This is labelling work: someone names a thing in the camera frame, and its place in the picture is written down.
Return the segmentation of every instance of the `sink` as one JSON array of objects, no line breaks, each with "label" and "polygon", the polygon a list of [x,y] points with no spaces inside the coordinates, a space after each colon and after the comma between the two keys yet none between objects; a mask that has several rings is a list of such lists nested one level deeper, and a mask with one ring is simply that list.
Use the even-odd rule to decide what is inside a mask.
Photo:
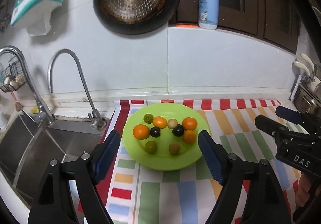
[{"label": "sink", "polygon": [[[90,125],[91,122],[55,120],[48,127],[44,123],[37,127],[25,115],[15,119],[0,143],[0,167],[27,204],[31,205],[52,159],[73,161],[93,151],[103,131]],[[73,196],[75,206],[78,201]]]}]

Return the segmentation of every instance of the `screw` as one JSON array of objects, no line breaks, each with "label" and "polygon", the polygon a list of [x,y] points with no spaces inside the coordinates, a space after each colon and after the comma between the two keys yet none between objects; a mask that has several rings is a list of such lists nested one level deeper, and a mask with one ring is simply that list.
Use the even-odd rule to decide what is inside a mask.
[{"label": "screw", "polygon": [[83,160],[87,160],[87,159],[90,158],[90,154],[89,154],[89,153],[84,153],[83,155],[81,155],[81,158],[82,158]]},{"label": "screw", "polygon": [[50,161],[51,166],[55,166],[57,163],[58,163],[58,161],[56,159],[53,159]]},{"label": "screw", "polygon": [[234,154],[234,153],[230,153],[230,154],[228,155],[228,158],[231,159],[231,160],[236,160],[237,157],[238,157],[238,156],[237,156],[236,154]]},{"label": "screw", "polygon": [[262,163],[263,165],[269,165],[269,161],[267,159],[260,160],[260,163]]}]

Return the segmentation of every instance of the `yellow stripe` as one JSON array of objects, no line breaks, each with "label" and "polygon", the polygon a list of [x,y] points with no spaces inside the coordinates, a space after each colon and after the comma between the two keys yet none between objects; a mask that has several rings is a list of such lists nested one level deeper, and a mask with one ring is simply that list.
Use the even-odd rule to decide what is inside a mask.
[{"label": "yellow stripe", "polygon": [[133,179],[134,179],[133,175],[121,174],[121,173],[116,173],[115,174],[115,181],[116,182],[133,184]]},{"label": "yellow stripe", "polygon": [[214,191],[215,199],[218,200],[219,194],[223,188],[216,180],[210,179],[210,182],[212,184],[212,188]]},{"label": "yellow stripe", "polygon": [[265,117],[269,117],[263,107],[258,107],[258,110],[259,110],[259,112],[260,112],[261,114],[263,114]]},{"label": "yellow stripe", "polygon": [[246,109],[246,111],[248,112],[248,115],[250,116],[252,122],[254,123],[255,118],[256,118],[255,112],[251,108]]},{"label": "yellow stripe", "polygon": [[224,111],[215,110],[213,112],[215,114],[217,122],[219,123],[219,126],[221,127],[222,131],[224,132],[224,135],[234,134],[232,126],[230,125],[230,122],[228,121]]},{"label": "yellow stripe", "polygon": [[205,119],[205,121],[207,122],[207,125],[208,125],[208,120],[207,120],[207,117],[206,117],[206,115],[205,115],[205,112],[204,112],[204,111],[197,111],[197,112]]},{"label": "yellow stripe", "polygon": [[298,180],[298,179],[300,178],[300,173],[299,173],[299,171],[298,171],[297,169],[295,169],[295,168],[292,168],[292,169],[293,169],[293,171],[294,171],[294,175],[295,175],[296,179]]},{"label": "yellow stripe", "polygon": [[[275,112],[273,106],[269,106],[269,109],[270,109],[271,112],[273,112],[273,113],[275,114],[275,116],[277,117],[276,112]],[[280,118],[280,117],[277,117],[277,118],[278,118],[280,124],[285,124],[285,121],[284,121],[282,118]]]},{"label": "yellow stripe", "polygon": [[248,125],[246,124],[246,122],[245,122],[240,110],[235,109],[235,110],[232,110],[232,112],[233,112],[235,118],[237,119],[239,125],[241,126],[242,131],[243,132],[249,132],[250,129],[248,128]]}]

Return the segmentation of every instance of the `soap dispenser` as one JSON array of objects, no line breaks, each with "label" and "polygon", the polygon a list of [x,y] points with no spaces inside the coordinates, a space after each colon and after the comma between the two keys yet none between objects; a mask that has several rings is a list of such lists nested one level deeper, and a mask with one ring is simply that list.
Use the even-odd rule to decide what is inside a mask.
[{"label": "soap dispenser", "polygon": [[199,0],[198,25],[215,30],[219,18],[219,0]]}]

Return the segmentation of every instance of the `wire basket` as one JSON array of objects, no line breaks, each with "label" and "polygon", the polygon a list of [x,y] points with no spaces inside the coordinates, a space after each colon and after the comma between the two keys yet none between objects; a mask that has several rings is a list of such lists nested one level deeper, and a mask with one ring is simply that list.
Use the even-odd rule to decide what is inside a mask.
[{"label": "wire basket", "polygon": [[0,89],[3,92],[16,91],[26,83],[21,63],[14,61],[14,58],[9,60],[9,66],[0,74]]}]

